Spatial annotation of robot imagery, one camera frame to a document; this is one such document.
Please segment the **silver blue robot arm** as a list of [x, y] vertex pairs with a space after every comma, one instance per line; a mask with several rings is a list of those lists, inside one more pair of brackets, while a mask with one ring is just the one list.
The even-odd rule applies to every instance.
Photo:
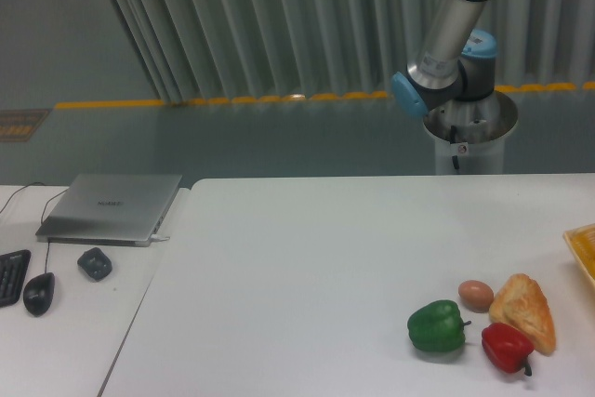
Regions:
[[446, 102], [485, 99], [495, 89], [496, 40], [474, 30], [489, 0], [439, 0], [418, 55], [391, 78], [393, 97], [424, 117]]

